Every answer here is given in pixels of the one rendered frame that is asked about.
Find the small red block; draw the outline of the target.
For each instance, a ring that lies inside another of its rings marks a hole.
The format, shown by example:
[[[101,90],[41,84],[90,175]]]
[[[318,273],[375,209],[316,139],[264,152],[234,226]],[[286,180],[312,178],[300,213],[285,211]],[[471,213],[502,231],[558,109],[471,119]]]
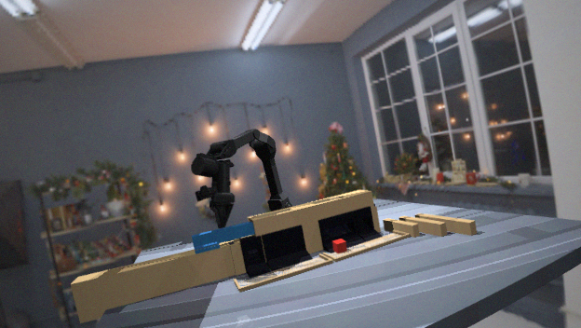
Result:
[[[346,243],[343,239],[337,239],[333,241],[333,250],[336,253],[343,253],[343,252],[347,252],[346,250]]]

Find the brown rectangular bar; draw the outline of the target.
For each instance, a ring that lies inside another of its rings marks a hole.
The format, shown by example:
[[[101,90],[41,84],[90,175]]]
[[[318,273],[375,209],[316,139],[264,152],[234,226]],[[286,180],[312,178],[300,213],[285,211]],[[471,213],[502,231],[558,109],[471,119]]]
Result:
[[[477,234],[477,230],[476,230],[476,221],[474,220],[468,220],[468,219],[457,219],[457,218],[452,218],[452,217],[445,217],[445,216],[439,216],[439,215],[434,215],[434,214],[416,214],[415,218],[419,218],[419,219],[429,219],[429,220],[434,220],[434,221],[440,221],[440,222],[444,222],[446,224],[446,228],[447,231],[450,232],[454,232],[454,233],[458,233],[458,234],[463,234],[463,235],[474,235]]]

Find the tan rectangular bar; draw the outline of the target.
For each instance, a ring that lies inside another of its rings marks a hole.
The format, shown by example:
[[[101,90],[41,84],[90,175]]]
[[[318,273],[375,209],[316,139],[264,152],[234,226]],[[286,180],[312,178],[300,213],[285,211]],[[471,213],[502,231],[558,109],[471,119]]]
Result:
[[[440,221],[434,221],[429,219],[419,219],[413,218],[408,216],[401,216],[399,217],[400,221],[408,222],[408,223],[418,223],[419,232],[426,233],[429,235],[438,235],[438,236],[445,236],[448,235],[446,224]]]

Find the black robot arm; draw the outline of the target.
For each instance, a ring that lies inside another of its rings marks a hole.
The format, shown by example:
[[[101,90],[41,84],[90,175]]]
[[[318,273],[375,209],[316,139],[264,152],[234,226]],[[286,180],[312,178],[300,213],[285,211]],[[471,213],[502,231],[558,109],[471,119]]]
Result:
[[[271,212],[293,207],[289,198],[282,191],[279,181],[277,166],[275,162],[276,143],[269,135],[258,131],[257,129],[246,130],[245,132],[229,139],[210,145],[210,150],[205,155],[196,154],[196,158],[191,165],[191,171],[194,175],[214,178],[230,179],[229,168],[234,164],[229,160],[219,160],[231,157],[236,150],[249,144],[255,150],[256,156],[263,162],[266,179],[269,185],[271,197],[268,200],[269,210]],[[212,198],[218,193],[217,186],[207,188],[205,185],[200,187],[200,191],[195,192],[196,200],[202,201]]]

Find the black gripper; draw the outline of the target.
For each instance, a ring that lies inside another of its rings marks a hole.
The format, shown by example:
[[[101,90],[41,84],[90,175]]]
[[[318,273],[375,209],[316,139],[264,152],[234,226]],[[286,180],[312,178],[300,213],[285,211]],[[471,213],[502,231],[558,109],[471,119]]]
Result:
[[[217,186],[218,193],[211,198],[209,207],[215,212],[218,228],[226,226],[230,212],[235,202],[235,196],[230,193],[231,181],[228,178],[214,178],[211,186]]]

